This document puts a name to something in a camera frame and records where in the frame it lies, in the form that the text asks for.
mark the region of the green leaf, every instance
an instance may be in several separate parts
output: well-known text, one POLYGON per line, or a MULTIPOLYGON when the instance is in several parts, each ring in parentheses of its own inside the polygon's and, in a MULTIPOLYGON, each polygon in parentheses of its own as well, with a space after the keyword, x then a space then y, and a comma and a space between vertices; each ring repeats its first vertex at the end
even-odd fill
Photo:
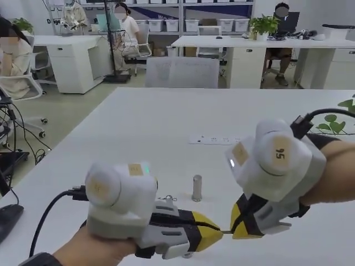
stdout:
POLYGON ((331 122, 329 125, 336 134, 339 134, 344 129, 345 122, 341 122, 340 124, 337 122, 331 122))
POLYGON ((342 101, 341 103, 338 104, 338 106, 350 108, 351 106, 353 106, 353 99, 342 101))
POLYGON ((327 124, 319 124, 317 126, 318 129, 329 130, 332 131, 331 128, 327 124))
POLYGON ((324 119, 329 123, 335 122, 335 120, 337 120, 337 116, 336 115, 327 115, 326 117, 324 117, 324 119))
POLYGON ((350 106, 350 107, 348 108, 348 111, 355 114, 355 105, 354 105, 354 106, 350 106))

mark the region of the sticker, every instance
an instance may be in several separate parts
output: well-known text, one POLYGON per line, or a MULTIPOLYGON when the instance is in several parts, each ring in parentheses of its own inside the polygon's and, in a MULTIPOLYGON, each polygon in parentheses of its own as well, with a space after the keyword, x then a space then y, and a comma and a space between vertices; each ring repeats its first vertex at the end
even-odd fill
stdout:
POLYGON ((109 187, 102 182, 95 180, 95 178, 90 180, 87 190, 101 200, 105 200, 107 194, 109 193, 109 187))
POLYGON ((291 142, 288 137, 278 136, 273 139, 272 165, 274 167, 288 167, 290 162, 291 142))
POLYGON ((242 166, 249 158, 249 154, 245 150, 244 145, 241 142, 235 145, 232 150, 232 153, 240 166, 242 166))
POLYGON ((128 165, 129 175, 130 176, 142 176, 143 170, 139 163, 130 163, 128 165))

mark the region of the human hand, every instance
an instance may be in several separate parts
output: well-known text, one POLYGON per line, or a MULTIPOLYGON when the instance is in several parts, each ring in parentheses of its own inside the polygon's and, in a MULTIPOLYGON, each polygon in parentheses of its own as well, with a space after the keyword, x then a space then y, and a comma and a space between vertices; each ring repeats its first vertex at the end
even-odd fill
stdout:
POLYGON ((117 266, 123 258, 135 251, 133 241, 94 237, 85 226, 53 255, 63 266, 117 266))

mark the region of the desk leg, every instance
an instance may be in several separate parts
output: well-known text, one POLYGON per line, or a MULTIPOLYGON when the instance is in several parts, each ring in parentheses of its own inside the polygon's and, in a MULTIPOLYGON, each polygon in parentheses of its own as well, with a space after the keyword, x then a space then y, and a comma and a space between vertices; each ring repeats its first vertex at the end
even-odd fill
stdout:
POLYGON ((335 49, 301 49, 295 82, 304 89, 323 89, 335 49))

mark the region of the white cabinet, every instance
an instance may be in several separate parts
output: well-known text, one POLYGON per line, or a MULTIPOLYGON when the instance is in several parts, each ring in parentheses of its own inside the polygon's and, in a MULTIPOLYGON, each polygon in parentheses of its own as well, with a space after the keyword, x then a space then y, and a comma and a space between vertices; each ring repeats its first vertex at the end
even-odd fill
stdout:
POLYGON ((227 88, 259 89, 266 48, 229 48, 227 88))

